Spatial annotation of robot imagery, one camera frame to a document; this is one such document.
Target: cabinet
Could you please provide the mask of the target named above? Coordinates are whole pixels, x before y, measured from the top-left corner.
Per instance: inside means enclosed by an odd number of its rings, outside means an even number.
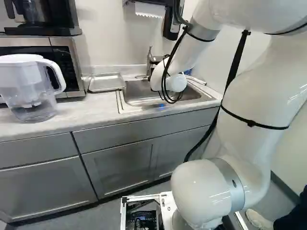
[[[155,140],[86,153],[85,166],[99,198],[148,182]]]
[[[0,170],[0,219],[13,222],[96,201],[78,156]]]
[[[73,136],[81,154],[83,154],[207,126],[212,123],[217,110],[217,107],[201,109],[86,129],[73,132]]]
[[[186,154],[200,141],[209,126],[166,135],[159,138],[156,146],[155,179],[169,176],[182,162]],[[206,142],[203,143],[191,156],[191,159],[200,159]]]
[[[0,143],[0,168],[72,157],[78,150],[70,133]]]

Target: black strap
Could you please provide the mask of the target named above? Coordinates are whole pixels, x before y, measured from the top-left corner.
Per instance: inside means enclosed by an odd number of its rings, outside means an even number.
[[[212,39],[212,40],[205,40],[205,39],[201,39],[193,34],[190,34],[189,32],[187,32],[188,35],[190,35],[192,38],[196,39],[196,40],[199,40],[201,42],[213,42],[215,39]]]
[[[302,24],[302,25],[299,26],[298,28],[295,28],[295,29],[293,29],[293,30],[289,30],[289,31],[286,31],[286,32],[275,33],[275,34],[268,34],[268,33],[265,33],[265,34],[266,34],[266,35],[286,35],[286,34],[289,34],[289,33],[294,32],[294,31],[300,30],[300,29],[302,29],[302,28],[304,28],[304,27],[306,27],[306,26],[307,26],[307,23]]]
[[[230,71],[229,71],[229,74],[228,74],[228,79],[227,79],[227,82],[226,82],[224,95],[225,95],[225,92],[226,92],[228,86],[233,81],[233,79],[235,79],[235,77],[236,77],[236,73],[238,72],[238,68],[239,68],[239,65],[240,65],[241,58],[242,58],[245,42],[246,42],[246,39],[249,35],[250,35],[250,31],[248,31],[248,30],[244,30],[242,32],[242,36],[241,36],[238,48],[236,49],[236,53],[235,53],[235,56],[234,56],[234,59],[232,61],[231,68],[230,68]]]
[[[241,60],[241,57],[242,57],[242,54],[243,54],[243,50],[244,50],[244,46],[245,46],[245,42],[246,42],[246,39],[247,39],[247,36],[250,35],[250,31],[248,30],[244,30],[242,32],[242,37],[240,39],[240,42],[239,42],[239,45],[238,45],[238,48],[236,49],[236,54],[234,56],[234,59],[232,61],[232,64],[231,64],[231,68],[230,68],[230,71],[229,71],[229,74],[228,74],[228,79],[227,79],[227,82],[226,82],[226,87],[225,87],[225,92],[229,86],[229,84],[233,81],[233,79],[235,79],[236,77],[236,73],[238,71],[238,68],[239,68],[239,64],[240,64],[240,60]],[[184,161],[183,162],[187,162],[189,161],[189,158],[190,156],[193,154],[193,152],[200,146],[202,145],[203,142],[205,142],[206,139],[208,139],[208,137],[210,136],[210,134],[212,133],[212,131],[214,130],[214,128],[216,127],[216,123],[217,123],[217,117],[219,115],[219,111],[220,111],[220,108],[218,109],[209,129],[206,131],[205,135],[201,138],[201,140],[186,154],[185,158],[184,158]]]
[[[245,123],[247,123],[247,125],[249,127],[254,127],[254,126],[257,126],[257,127],[260,127],[260,128],[266,128],[266,129],[274,129],[274,130],[285,130],[287,129],[289,126],[285,126],[285,127],[275,127],[275,126],[267,126],[267,125],[263,125],[263,124],[260,124],[260,123],[257,123],[256,121],[253,121],[253,120],[248,120],[248,119],[245,119],[245,118],[242,118],[232,112],[230,112],[229,110],[225,109],[225,107],[223,105],[221,105],[221,108],[226,112],[228,113],[229,115],[233,116],[234,118],[240,120],[240,121],[243,121]]]

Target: floor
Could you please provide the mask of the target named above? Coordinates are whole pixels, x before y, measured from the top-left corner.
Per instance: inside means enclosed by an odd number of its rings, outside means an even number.
[[[137,192],[134,195],[156,194],[170,190],[169,182],[165,182]],[[17,230],[119,230],[119,207],[120,199],[117,199],[79,213],[20,226]],[[266,218],[275,220],[286,215],[293,207],[293,202],[275,184],[271,183],[269,192],[254,209]],[[249,230],[256,229],[248,223],[247,225]]]

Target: robotic arm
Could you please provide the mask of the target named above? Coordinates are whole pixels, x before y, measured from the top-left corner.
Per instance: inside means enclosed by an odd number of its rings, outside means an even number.
[[[173,172],[174,230],[212,229],[222,216],[259,202],[276,143],[307,99],[305,0],[201,0],[190,23],[168,69],[168,90],[186,87],[177,73],[196,64],[223,24],[275,36],[257,64],[228,87],[203,160]],[[163,63],[153,71],[153,90],[161,90],[163,71]]]

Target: paper towel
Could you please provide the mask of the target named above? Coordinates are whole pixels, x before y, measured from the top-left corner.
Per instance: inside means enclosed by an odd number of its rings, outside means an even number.
[[[165,15],[165,6],[136,1],[135,14],[143,17],[163,18]]]

